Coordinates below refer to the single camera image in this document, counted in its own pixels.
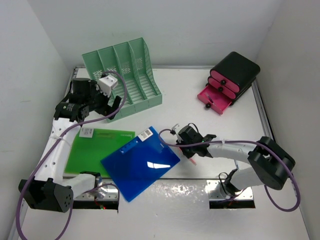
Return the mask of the black pink drawer box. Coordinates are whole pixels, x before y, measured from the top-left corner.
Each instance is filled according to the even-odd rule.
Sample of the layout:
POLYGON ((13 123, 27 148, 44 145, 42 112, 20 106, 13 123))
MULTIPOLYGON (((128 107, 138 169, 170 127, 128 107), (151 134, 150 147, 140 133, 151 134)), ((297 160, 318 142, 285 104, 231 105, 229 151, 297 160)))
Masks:
POLYGON ((260 71, 258 64, 232 51, 210 70, 207 84, 197 98, 205 104, 206 109, 222 115, 251 87, 260 71), (205 92, 208 92, 215 105, 206 107, 209 101, 205 92))

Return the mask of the green plastic folder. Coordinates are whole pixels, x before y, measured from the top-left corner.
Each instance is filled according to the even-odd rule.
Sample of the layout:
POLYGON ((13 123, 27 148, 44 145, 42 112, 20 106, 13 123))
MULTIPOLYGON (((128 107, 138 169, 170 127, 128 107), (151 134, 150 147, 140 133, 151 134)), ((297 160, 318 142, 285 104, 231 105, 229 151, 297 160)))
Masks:
POLYGON ((118 150, 136 136, 134 131, 81 128, 76 135, 64 169, 64 176, 75 176, 81 172, 109 174, 101 160, 118 150))

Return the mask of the purple clear pen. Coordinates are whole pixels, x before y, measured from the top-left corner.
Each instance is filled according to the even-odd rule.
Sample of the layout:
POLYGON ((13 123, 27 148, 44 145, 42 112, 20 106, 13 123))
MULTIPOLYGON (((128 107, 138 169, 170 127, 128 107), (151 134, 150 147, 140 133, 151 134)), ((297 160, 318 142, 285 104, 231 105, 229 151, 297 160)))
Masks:
POLYGON ((215 106, 215 102, 213 101, 213 99, 211 98, 211 96, 208 94, 208 92, 205 92, 205 96, 208 99, 208 103, 206 104, 206 107, 208 107, 208 105, 214 105, 215 106))

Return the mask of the blue plastic folder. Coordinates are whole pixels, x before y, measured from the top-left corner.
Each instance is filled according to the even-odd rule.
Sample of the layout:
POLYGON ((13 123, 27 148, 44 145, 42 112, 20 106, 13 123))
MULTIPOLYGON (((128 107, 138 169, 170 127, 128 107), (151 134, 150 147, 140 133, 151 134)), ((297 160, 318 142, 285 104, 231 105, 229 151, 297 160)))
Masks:
POLYGON ((177 165, 180 158, 162 144, 150 126, 100 162, 124 199, 131 202, 177 165))

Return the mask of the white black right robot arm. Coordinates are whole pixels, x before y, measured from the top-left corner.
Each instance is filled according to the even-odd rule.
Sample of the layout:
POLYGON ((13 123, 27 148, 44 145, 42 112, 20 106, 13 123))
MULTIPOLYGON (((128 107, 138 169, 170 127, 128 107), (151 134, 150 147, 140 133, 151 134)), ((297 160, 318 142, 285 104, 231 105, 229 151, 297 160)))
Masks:
POLYGON ((222 192, 229 196, 235 196, 245 188, 260 185, 281 190, 289 178, 286 169, 292 171, 296 165, 295 160, 267 136, 253 143, 225 141, 182 147, 181 150, 188 159, 198 155, 225 158, 249 165, 245 169, 233 169, 220 184, 222 192))

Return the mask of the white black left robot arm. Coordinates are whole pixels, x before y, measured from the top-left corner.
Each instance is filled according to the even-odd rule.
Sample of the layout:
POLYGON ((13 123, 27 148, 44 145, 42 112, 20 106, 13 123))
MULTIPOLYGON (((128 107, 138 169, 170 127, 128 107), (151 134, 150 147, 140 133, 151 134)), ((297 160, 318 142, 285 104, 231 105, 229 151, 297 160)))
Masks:
POLYGON ((98 172, 81 171, 76 177, 64 180, 63 174, 73 142, 90 112, 110 120, 119 110, 122 98, 108 102, 117 78, 102 75, 99 80, 74 78, 66 96, 55 107, 52 129, 43 153, 44 162, 30 180, 22 179, 18 189, 31 209, 67 212, 78 196, 102 185, 98 172))

